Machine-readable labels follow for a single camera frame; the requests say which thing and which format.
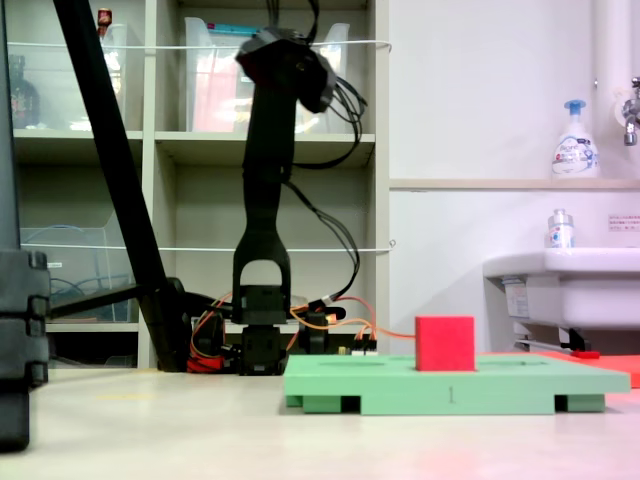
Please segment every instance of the table surface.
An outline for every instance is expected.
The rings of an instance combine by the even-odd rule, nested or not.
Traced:
[[[2,480],[640,478],[640,390],[604,414],[302,415],[282,378],[57,370]]]

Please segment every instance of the green board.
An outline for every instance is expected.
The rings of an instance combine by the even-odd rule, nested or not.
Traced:
[[[476,357],[475,372],[425,373],[415,357],[292,355],[288,407],[363,415],[522,415],[602,412],[605,393],[631,391],[626,373],[538,355]]]

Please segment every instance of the red block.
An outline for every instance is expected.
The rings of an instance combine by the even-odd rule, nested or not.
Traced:
[[[581,358],[583,360],[597,360],[600,358],[600,352],[596,352],[593,350],[589,352],[574,350],[573,352],[571,352],[571,356],[576,358]]]
[[[416,317],[416,370],[474,371],[473,324],[473,317]]]

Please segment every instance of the sink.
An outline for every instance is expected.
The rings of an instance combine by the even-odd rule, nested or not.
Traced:
[[[514,283],[524,287],[518,290],[519,304],[525,303],[519,321],[640,329],[640,249],[554,248],[506,255],[485,262],[483,274],[502,280],[507,297]]]

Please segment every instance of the plastic bin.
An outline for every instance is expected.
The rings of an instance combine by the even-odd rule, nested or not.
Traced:
[[[247,132],[253,101],[253,82],[235,60],[240,46],[257,30],[251,27],[206,24],[185,18],[187,46],[186,128],[190,132]],[[331,27],[325,42],[346,41],[349,25]],[[327,57],[334,71],[346,78],[347,45],[327,45],[316,51]],[[316,115],[298,104],[296,133],[347,133],[352,128],[334,112]]]
[[[127,25],[112,25],[104,39],[105,60],[128,130],[142,128],[142,50]],[[66,48],[9,45],[13,126],[18,129],[90,131],[78,82]]]
[[[104,248],[124,247],[115,213],[111,215],[104,228],[48,225],[43,228],[21,228],[20,237],[25,250],[36,250],[47,255],[51,274],[52,306],[133,282],[126,250]],[[60,248],[56,245],[73,245],[77,248]],[[129,300],[55,321],[135,322],[137,311],[133,301]]]

